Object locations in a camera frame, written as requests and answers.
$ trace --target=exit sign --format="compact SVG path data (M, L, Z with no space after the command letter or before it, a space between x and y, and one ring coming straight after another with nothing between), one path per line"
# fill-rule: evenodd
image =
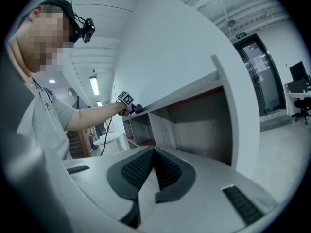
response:
M237 37L240 40L240 39L242 39L245 36L247 36L247 34L245 32L242 32L241 34L238 34L235 37Z

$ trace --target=computer monitor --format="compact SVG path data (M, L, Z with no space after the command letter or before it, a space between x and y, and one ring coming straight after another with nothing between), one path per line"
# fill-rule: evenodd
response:
M290 71L293 77L293 81L305 79L307 82L309 82L309 77L306 73L302 61L290 67Z

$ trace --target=black chair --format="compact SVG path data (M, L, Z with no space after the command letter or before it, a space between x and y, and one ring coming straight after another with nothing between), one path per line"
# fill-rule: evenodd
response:
M300 109L300 113L296 117L295 121L297 122L298 118L304 117L307 125L307 117L311 117L311 115L308 113L308 110L311 109L311 98L297 100L294 102L294 106Z

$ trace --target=gray t-shirt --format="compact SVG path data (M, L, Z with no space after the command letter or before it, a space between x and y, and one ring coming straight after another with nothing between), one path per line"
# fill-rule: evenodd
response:
M17 132L36 139L41 148L56 151L61 160L71 159L65 127L78 111L63 104L51 90L36 82L26 84L34 99L27 108Z

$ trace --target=person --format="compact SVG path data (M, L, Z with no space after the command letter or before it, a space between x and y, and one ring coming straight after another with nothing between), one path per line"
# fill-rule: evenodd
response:
M23 17L6 44L14 67L34 94L17 132L35 138L45 151L56 151L62 160L71 159L65 131L98 125L126 109L124 103L117 102L78 111L33 79L33 74L50 65L60 49L73 47L79 29L68 1L46 0Z

